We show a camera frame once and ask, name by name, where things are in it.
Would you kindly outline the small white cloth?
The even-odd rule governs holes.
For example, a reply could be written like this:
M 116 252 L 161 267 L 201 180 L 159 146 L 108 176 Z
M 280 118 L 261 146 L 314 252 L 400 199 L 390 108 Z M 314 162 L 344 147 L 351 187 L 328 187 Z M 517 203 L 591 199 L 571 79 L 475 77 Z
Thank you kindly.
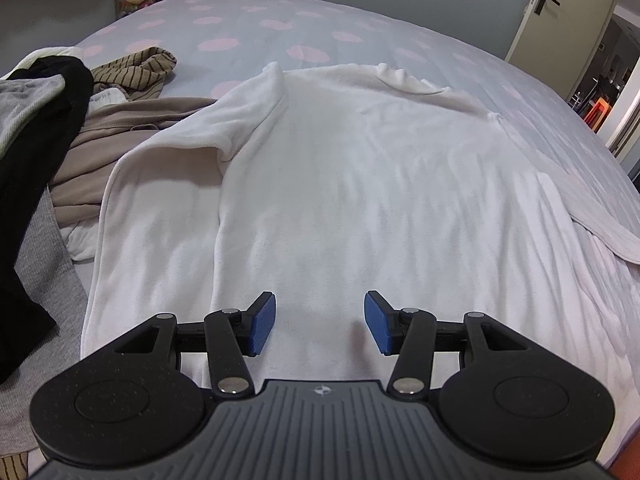
M 101 108 L 122 104 L 127 101 L 124 92 L 116 88 L 102 90 L 89 100 L 87 115 Z M 64 226 L 60 229 L 62 240 L 73 261 L 82 261 L 94 257 L 96 247 L 96 233 L 98 232 L 99 218 L 81 220 L 72 226 Z

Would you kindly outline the grey garment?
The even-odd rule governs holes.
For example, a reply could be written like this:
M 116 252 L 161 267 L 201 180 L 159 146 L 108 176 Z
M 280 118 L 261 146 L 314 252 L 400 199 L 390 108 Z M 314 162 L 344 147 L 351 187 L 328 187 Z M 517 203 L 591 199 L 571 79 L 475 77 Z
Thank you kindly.
M 15 263 L 32 215 L 84 123 L 88 70 L 1 84 L 1 382 L 55 329 L 26 292 Z

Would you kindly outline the beige brown garment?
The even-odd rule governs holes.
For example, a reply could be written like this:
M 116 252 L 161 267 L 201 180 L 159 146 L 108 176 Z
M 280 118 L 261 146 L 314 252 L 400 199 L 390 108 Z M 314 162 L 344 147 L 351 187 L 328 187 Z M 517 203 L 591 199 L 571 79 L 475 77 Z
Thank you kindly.
M 99 217 L 116 162 L 155 133 L 202 108 L 206 98 L 159 98 L 107 105 L 90 113 L 49 184 L 61 228 Z

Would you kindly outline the black garment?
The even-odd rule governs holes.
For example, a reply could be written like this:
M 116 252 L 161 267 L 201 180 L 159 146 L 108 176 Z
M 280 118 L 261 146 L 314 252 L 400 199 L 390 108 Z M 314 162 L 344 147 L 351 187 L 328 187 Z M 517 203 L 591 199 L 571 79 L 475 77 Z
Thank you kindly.
M 61 81 L 63 88 L 17 133 L 1 159 L 1 379 L 5 382 L 56 326 L 14 269 L 40 198 L 84 124 L 93 76 L 79 58 L 44 56 L 10 81 Z

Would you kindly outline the striped olive garment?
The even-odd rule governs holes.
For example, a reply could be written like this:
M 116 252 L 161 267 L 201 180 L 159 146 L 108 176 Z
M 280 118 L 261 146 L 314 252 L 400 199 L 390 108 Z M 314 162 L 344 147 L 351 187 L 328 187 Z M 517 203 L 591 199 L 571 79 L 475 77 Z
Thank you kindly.
M 128 101 L 156 99 L 176 65 L 175 55 L 157 46 L 130 53 L 91 71 L 93 93 L 117 89 Z

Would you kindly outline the cream room door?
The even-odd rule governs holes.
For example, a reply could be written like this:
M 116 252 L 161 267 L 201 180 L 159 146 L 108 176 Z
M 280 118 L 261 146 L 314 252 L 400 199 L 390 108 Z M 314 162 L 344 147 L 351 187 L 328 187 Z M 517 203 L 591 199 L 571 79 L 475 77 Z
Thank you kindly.
M 616 0 L 529 0 L 506 54 L 568 100 L 599 47 Z

